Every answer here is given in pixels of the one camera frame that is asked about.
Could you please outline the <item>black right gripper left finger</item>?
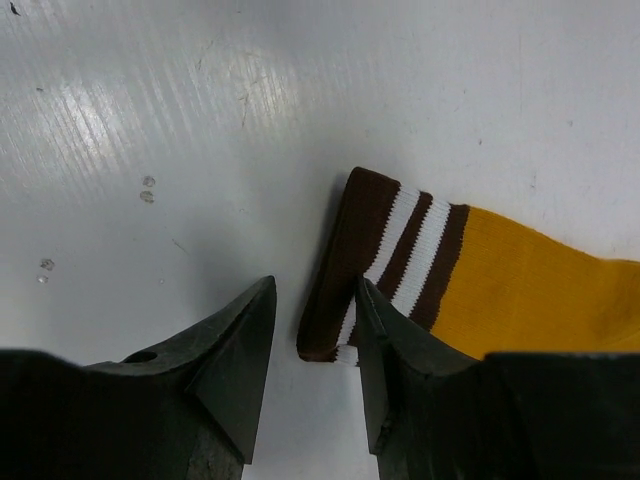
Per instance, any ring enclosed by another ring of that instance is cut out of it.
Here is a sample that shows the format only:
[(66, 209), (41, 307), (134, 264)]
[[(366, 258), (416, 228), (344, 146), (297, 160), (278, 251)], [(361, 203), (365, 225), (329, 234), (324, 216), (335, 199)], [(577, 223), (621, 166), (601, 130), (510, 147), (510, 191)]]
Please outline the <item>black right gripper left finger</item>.
[(253, 459), (277, 293), (266, 276), (120, 362), (1, 354), (5, 479), (238, 479)]

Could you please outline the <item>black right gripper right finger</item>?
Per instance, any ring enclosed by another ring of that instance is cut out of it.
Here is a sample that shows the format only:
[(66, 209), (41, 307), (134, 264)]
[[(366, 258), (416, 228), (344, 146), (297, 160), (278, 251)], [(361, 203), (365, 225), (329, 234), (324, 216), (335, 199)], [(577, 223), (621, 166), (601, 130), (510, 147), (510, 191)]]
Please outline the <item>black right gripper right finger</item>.
[(473, 359), (356, 293), (370, 452), (384, 479), (635, 479), (635, 353), (492, 353)]

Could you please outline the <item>yellow sock with brown cuff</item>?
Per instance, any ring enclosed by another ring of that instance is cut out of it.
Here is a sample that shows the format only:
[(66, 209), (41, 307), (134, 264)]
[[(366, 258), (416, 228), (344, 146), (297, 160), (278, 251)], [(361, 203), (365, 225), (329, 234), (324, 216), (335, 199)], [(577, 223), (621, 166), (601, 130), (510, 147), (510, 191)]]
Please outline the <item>yellow sock with brown cuff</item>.
[(346, 182), (302, 314), (301, 359), (357, 364), (359, 278), (474, 359), (639, 348), (637, 262), (591, 256), (360, 167)]

